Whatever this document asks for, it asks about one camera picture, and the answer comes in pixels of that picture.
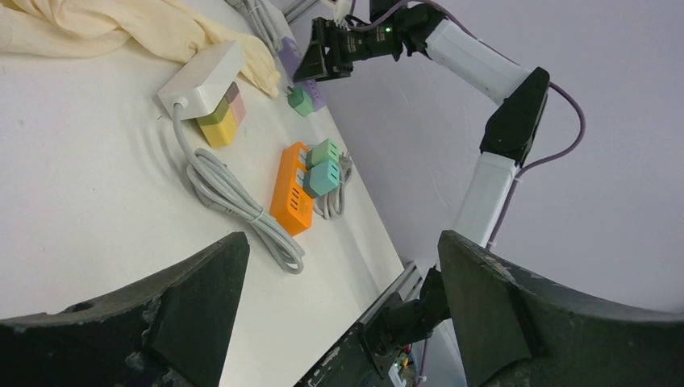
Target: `gray power cord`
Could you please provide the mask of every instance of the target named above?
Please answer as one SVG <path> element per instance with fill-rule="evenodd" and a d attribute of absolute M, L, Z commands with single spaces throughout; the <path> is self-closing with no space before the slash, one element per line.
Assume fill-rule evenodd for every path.
<path fill-rule="evenodd" d="M 173 132 L 178 144 L 190 162 L 188 178 L 195 193 L 205 206 L 212 210 L 237 215 L 252 225 L 264 245 L 280 267 L 288 273 L 299 274 L 304 269 L 304 249 L 255 202 L 237 178 L 206 149 L 193 152 L 183 133 L 180 115 L 183 105 L 173 105 Z"/>
<path fill-rule="evenodd" d="M 326 220 L 337 219 L 344 214 L 344 189 L 352 179 L 354 162 L 349 153 L 342 153 L 337 161 L 340 166 L 340 184 L 334 190 L 314 200 L 314 211 Z"/>
<path fill-rule="evenodd" d="M 276 55 L 282 49 L 282 42 L 277 34 L 275 23 L 271 19 L 269 12 L 265 9 L 263 0 L 225 0 L 228 5 L 235 8 L 240 14 L 249 21 L 254 32 L 266 44 L 272 55 Z"/>

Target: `gray wall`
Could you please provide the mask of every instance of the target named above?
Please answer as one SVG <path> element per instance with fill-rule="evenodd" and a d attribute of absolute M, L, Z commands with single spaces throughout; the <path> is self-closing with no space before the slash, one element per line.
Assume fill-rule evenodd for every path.
<path fill-rule="evenodd" d="M 684 2 L 440 3 L 507 56 L 546 68 L 587 116 L 575 153 L 524 178 L 494 251 L 595 296 L 684 309 Z M 367 1 L 357 9 L 365 19 Z M 332 11 L 293 25 L 302 48 L 315 15 Z M 421 56 L 360 63 L 322 87 L 399 254 L 433 264 L 495 106 Z M 577 129 L 552 93 L 529 160 Z"/>

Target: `beige cloth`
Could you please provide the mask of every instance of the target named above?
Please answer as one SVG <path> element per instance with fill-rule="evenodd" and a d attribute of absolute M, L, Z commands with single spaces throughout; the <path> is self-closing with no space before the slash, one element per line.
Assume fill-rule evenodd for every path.
<path fill-rule="evenodd" d="M 131 37 L 152 54 L 181 63 L 211 44 L 237 40 L 242 74 L 267 94 L 278 94 L 280 73 L 263 42 L 178 0 L 0 0 L 0 52 L 91 57 Z"/>

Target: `teal power adapter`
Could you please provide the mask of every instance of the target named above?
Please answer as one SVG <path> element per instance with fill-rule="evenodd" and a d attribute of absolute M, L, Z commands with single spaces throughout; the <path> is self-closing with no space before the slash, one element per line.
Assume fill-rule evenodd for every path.
<path fill-rule="evenodd" d="M 309 94 L 304 92 L 301 86 L 288 87 L 287 103 L 299 115 L 306 117 L 314 112 L 314 103 L 311 101 Z"/>
<path fill-rule="evenodd" d="M 304 175 L 304 191 L 312 198 L 320 198 L 340 185 L 337 162 L 325 160 Z"/>

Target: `yellow power adapter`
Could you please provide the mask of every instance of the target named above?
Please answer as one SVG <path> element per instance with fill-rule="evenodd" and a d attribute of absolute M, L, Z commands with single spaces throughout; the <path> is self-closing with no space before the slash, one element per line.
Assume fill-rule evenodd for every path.
<path fill-rule="evenodd" d="M 228 100 L 223 97 L 213 113 L 197 119 L 206 141 L 212 148 L 230 145 L 237 132 L 237 123 Z"/>

